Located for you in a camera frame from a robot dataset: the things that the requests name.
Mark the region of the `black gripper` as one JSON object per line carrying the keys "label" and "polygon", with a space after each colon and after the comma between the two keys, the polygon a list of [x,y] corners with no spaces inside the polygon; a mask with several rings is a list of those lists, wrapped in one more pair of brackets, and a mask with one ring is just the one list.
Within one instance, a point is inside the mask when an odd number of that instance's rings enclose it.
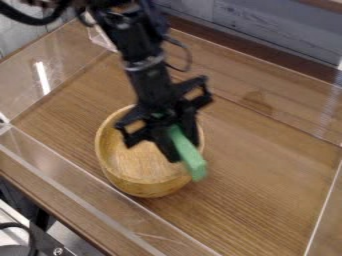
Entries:
{"label": "black gripper", "polygon": [[164,62],[149,67],[127,67],[125,73],[136,93],[136,105],[115,123],[127,147],[144,140],[156,144],[171,163],[180,155],[167,132],[173,124],[189,142],[199,146],[196,112],[212,102],[207,77],[200,75],[173,83]]}

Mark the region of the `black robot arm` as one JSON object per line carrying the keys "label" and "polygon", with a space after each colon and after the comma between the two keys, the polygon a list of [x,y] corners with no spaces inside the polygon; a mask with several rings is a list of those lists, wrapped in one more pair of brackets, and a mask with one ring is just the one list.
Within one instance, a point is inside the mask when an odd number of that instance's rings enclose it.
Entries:
{"label": "black robot arm", "polygon": [[48,7],[52,12],[33,17],[0,0],[0,14],[32,26],[52,23],[66,9],[81,23],[97,26],[116,47],[137,102],[115,123],[127,147],[152,142],[167,160],[199,165],[200,144],[197,110],[212,102],[207,78],[171,81],[175,68],[167,61],[161,44],[183,43],[169,36],[169,25],[152,0],[22,0]]}

